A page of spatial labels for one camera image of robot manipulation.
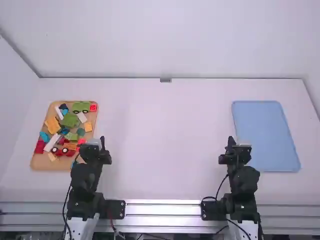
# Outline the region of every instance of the building block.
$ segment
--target building block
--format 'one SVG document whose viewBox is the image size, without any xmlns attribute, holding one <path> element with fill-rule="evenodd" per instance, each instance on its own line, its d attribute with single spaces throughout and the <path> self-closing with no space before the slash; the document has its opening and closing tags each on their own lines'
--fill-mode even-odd
<svg viewBox="0 0 320 240">
<path fill-rule="evenodd" d="M 38 140 L 35 145 L 34 153 L 35 154 L 43 154 L 46 143 L 43 140 Z"/>
<path fill-rule="evenodd" d="M 63 120 L 64 116 L 63 116 L 62 112 L 60 111 L 59 107 L 55 106 L 54 109 L 56 111 L 56 114 L 58 114 L 58 117 L 60 118 L 60 120 Z"/>
<path fill-rule="evenodd" d="M 90 121 L 87 121 L 85 124 L 84 124 L 84 130 L 86 133 L 88 132 L 92 132 L 92 124 Z"/>
<path fill-rule="evenodd" d="M 68 150 L 75 151 L 77 149 L 77 144 L 73 142 L 66 142 L 65 144 L 63 144 L 63 147 L 67 148 Z"/>
<path fill-rule="evenodd" d="M 58 149 L 58 150 L 55 152 L 55 155 L 56 155 L 57 157 L 61 157 L 61 156 L 64 155 L 64 152 L 62 151 L 62 149 Z"/>
<path fill-rule="evenodd" d="M 88 113 L 90 110 L 91 102 L 89 101 L 76 101 L 72 105 L 72 112 L 74 114 L 78 114 L 80 112 L 83 112 L 84 114 Z"/>
<path fill-rule="evenodd" d="M 81 123 L 85 123 L 87 121 L 87 118 L 85 116 L 85 114 L 81 111 L 77 114 L 78 119 L 80 120 Z"/>
<path fill-rule="evenodd" d="M 73 132 L 68 132 L 64 137 L 70 141 L 78 141 L 78 135 Z"/>
<path fill-rule="evenodd" d="M 63 103 L 59 106 L 60 110 L 69 110 L 69 108 L 67 107 L 67 104 Z"/>
<path fill-rule="evenodd" d="M 50 141 L 50 137 L 47 133 L 45 133 L 44 131 L 40 132 L 40 138 L 45 142 L 48 143 Z"/>
<path fill-rule="evenodd" d="M 90 105 L 90 112 L 96 112 L 98 108 L 98 105 L 96 103 L 93 103 Z"/>
<path fill-rule="evenodd" d="M 55 116 L 49 117 L 44 124 L 47 126 L 49 133 L 51 134 L 55 134 L 56 132 L 58 132 L 61 127 L 59 125 L 58 120 L 56 119 Z"/>
<path fill-rule="evenodd" d="M 54 147 L 54 145 L 56 144 L 56 142 L 59 141 L 61 135 L 59 135 L 58 133 L 55 133 L 52 138 L 50 139 L 50 141 L 45 145 L 44 149 L 46 152 L 50 152 L 51 149 Z"/>
<path fill-rule="evenodd" d="M 79 138 L 78 139 L 78 145 L 85 144 L 86 142 L 87 142 L 87 140 L 85 138 Z"/>
<path fill-rule="evenodd" d="M 58 158 L 52 152 L 48 152 L 48 157 L 51 162 L 58 160 Z"/>
<path fill-rule="evenodd" d="M 63 135 L 66 135 L 68 132 L 70 132 L 70 129 L 66 127 L 61 128 L 61 130 L 59 131 L 59 133 Z"/>
<path fill-rule="evenodd" d="M 58 141 L 58 145 L 63 145 L 65 143 L 69 143 L 70 141 L 66 139 L 64 136 L 61 136 L 60 140 Z"/>
<path fill-rule="evenodd" d="M 61 110 L 61 113 L 62 113 L 63 116 L 65 116 L 68 113 L 68 109 Z"/>
<path fill-rule="evenodd" d="M 67 156 L 67 157 L 72 157 L 73 155 L 75 155 L 75 153 L 76 153 L 76 151 L 70 150 L 70 151 L 68 151 L 68 152 L 66 153 L 66 156 Z"/>
<path fill-rule="evenodd" d="M 61 124 L 68 128 L 74 128 L 77 124 L 80 124 L 77 115 L 73 113 L 67 113 L 63 120 L 61 121 Z"/>
<path fill-rule="evenodd" d="M 83 137 L 86 134 L 86 131 L 83 128 L 79 127 L 76 131 L 76 134 Z"/>
</svg>

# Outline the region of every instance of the blue tray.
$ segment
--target blue tray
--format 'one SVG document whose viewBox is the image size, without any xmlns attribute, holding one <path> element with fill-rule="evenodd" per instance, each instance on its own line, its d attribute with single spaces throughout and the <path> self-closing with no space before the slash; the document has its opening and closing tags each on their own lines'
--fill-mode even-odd
<svg viewBox="0 0 320 240">
<path fill-rule="evenodd" d="M 238 142 L 252 145 L 249 166 L 262 172 L 298 172 L 301 164 L 286 116 L 277 101 L 234 101 Z"/>
</svg>

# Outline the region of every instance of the toy car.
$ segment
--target toy car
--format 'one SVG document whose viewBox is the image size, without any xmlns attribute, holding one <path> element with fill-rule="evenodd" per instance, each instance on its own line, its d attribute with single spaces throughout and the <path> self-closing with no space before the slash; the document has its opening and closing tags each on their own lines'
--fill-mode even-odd
<svg viewBox="0 0 320 240">
<path fill-rule="evenodd" d="M 78 114 L 80 112 L 83 112 L 84 114 L 86 114 L 90 111 L 90 105 L 91 105 L 91 102 L 89 101 L 76 101 L 72 105 L 72 112 L 75 114 Z"/>
<path fill-rule="evenodd" d="M 68 149 L 67 147 L 59 149 L 56 146 L 51 149 L 51 152 L 57 157 L 61 157 L 63 155 L 66 155 L 67 157 L 72 157 L 76 153 L 75 150 Z"/>
</svg>

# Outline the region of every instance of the white table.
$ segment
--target white table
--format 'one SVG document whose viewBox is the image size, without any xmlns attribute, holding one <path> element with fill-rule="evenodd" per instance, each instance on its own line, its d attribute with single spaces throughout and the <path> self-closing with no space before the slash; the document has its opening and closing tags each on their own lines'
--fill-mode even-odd
<svg viewBox="0 0 320 240">
<path fill-rule="evenodd" d="M 300 79 L 44 79 L 0 182 L 2 231 L 61 231 L 66 172 L 29 167 L 48 105 L 99 104 L 95 136 L 105 135 L 113 163 L 98 190 L 125 199 L 124 232 L 214 233 L 223 222 L 200 218 L 200 199 L 214 195 L 227 168 L 218 165 L 235 135 L 231 103 L 276 100 L 301 162 L 298 173 L 262 173 L 256 199 L 266 233 L 320 234 L 320 123 Z M 227 192 L 229 183 L 222 189 Z M 111 231 L 101 220 L 97 231 Z"/>
</svg>

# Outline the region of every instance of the lego brick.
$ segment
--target lego brick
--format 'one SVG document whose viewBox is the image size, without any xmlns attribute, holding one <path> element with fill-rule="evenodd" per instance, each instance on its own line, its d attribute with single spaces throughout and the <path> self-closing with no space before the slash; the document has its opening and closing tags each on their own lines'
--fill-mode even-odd
<svg viewBox="0 0 320 240">
<path fill-rule="evenodd" d="M 78 116 L 73 113 L 67 113 L 63 120 L 61 121 L 61 124 L 64 125 L 67 128 L 74 128 L 77 124 L 80 124 L 78 120 Z"/>
<path fill-rule="evenodd" d="M 79 138 L 78 139 L 78 144 L 85 144 L 87 142 L 87 140 L 85 138 Z"/>
<path fill-rule="evenodd" d="M 47 126 L 48 131 L 51 134 L 55 134 L 61 129 L 59 122 L 55 116 L 47 118 L 44 124 Z"/>
<path fill-rule="evenodd" d="M 67 157 L 72 157 L 73 155 L 75 155 L 76 151 L 74 150 L 69 150 L 67 153 L 66 153 L 66 156 Z"/>
<path fill-rule="evenodd" d="M 63 103 L 59 106 L 59 109 L 60 110 L 69 110 L 68 107 L 67 107 L 67 104 Z"/>
<path fill-rule="evenodd" d="M 79 118 L 79 120 L 80 120 L 81 123 L 84 124 L 84 123 L 87 121 L 87 118 L 86 118 L 85 114 L 84 114 L 82 111 L 79 112 L 79 113 L 77 114 L 77 116 L 78 116 L 78 118 Z"/>
<path fill-rule="evenodd" d="M 61 110 L 61 113 L 62 113 L 63 116 L 65 116 L 68 113 L 68 109 Z"/>
<path fill-rule="evenodd" d="M 86 122 L 84 124 L 84 130 L 86 133 L 91 132 L 92 131 L 92 124 L 90 121 Z"/>
<path fill-rule="evenodd" d="M 48 152 L 48 157 L 51 162 L 58 160 L 58 158 L 52 152 Z"/>
<path fill-rule="evenodd" d="M 93 103 L 90 105 L 90 112 L 96 112 L 98 108 L 98 105 L 96 103 Z"/>
<path fill-rule="evenodd" d="M 66 142 L 65 144 L 63 144 L 64 148 L 67 148 L 68 150 L 76 150 L 77 149 L 77 144 L 73 143 L 73 142 Z"/>
<path fill-rule="evenodd" d="M 56 114 L 58 114 L 58 117 L 60 118 L 60 120 L 63 120 L 63 119 L 64 119 L 64 116 L 63 116 L 63 114 L 61 113 L 59 107 L 58 107 L 58 106 L 55 106 L 55 107 L 54 107 L 54 110 L 56 111 Z"/>
<path fill-rule="evenodd" d="M 43 140 L 38 140 L 35 145 L 34 153 L 35 154 L 43 154 L 46 143 Z"/>
<path fill-rule="evenodd" d="M 76 131 L 76 134 L 83 137 L 86 134 L 86 131 L 83 128 L 79 127 Z"/>
<path fill-rule="evenodd" d="M 47 133 L 45 133 L 44 131 L 40 132 L 40 138 L 45 142 L 48 143 L 50 141 L 50 137 Z"/>
<path fill-rule="evenodd" d="M 46 152 L 50 152 L 51 149 L 54 147 L 54 145 L 56 144 L 57 141 L 59 141 L 61 135 L 55 133 L 52 138 L 50 139 L 50 141 L 45 145 L 44 149 Z"/>
<path fill-rule="evenodd" d="M 64 137 L 70 141 L 78 141 L 78 135 L 73 132 L 68 132 Z"/>
</svg>

